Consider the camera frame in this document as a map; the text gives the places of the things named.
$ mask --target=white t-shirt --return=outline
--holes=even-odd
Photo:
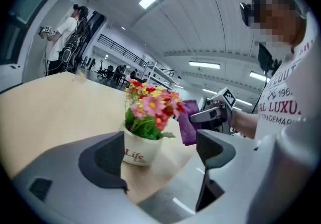
[[[319,61],[319,40],[317,21],[312,13],[308,13],[306,15],[306,32],[303,41],[295,47],[294,54],[289,53],[286,55],[281,66],[262,93],[257,106],[259,119],[255,139],[262,139],[266,135],[278,133],[283,127],[297,121],[301,116],[306,117],[307,113],[302,110],[304,105],[320,103],[317,100],[317,96],[312,99],[314,102],[302,99],[300,100],[301,104],[295,99],[300,96],[305,98],[305,94],[308,93],[307,89],[314,89],[315,92],[319,92],[321,89],[320,78],[313,77],[313,75],[319,73],[320,67],[311,71],[307,67],[307,63],[304,63],[306,62],[305,58],[314,58],[314,60],[309,60],[310,62]],[[296,69],[297,66],[300,66],[298,68],[300,70],[301,65],[305,66],[305,71],[300,71],[298,75],[296,74]],[[313,80],[313,82],[308,82],[303,87],[298,76],[303,80]]]
[[[61,37],[52,48],[48,58],[49,61],[57,61],[59,59],[59,52],[64,49],[67,38],[76,30],[77,25],[78,21],[73,17],[69,17],[61,26],[57,28],[57,32],[61,34]]]

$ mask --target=black pants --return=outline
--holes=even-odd
[[[63,67],[63,65],[60,60],[51,61],[49,63],[47,76],[59,73],[61,71],[62,67]]]

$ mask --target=neck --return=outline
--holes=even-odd
[[[291,49],[294,49],[297,45],[299,45],[303,41],[305,36],[305,31],[306,31],[306,20],[299,18],[299,20],[296,20],[296,21],[299,21],[299,28],[296,32],[294,40],[290,44]]]

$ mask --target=man in white t-shirt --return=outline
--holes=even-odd
[[[291,47],[260,97],[258,114],[233,111],[233,128],[262,139],[320,110],[320,37],[312,12],[303,17],[294,0],[252,0],[251,8],[255,27]]]
[[[62,69],[62,63],[59,59],[59,52],[65,47],[65,43],[70,35],[76,31],[79,22],[86,19],[88,8],[85,6],[78,7],[61,26],[56,29],[55,35],[41,33],[42,38],[47,37],[47,40],[54,43],[54,46],[48,57],[48,76],[57,74]]]

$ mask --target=black cap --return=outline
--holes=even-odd
[[[80,16],[79,16],[80,19],[87,17],[87,15],[88,15],[88,8],[87,7],[81,6],[81,7],[78,7],[77,10],[80,11]]]

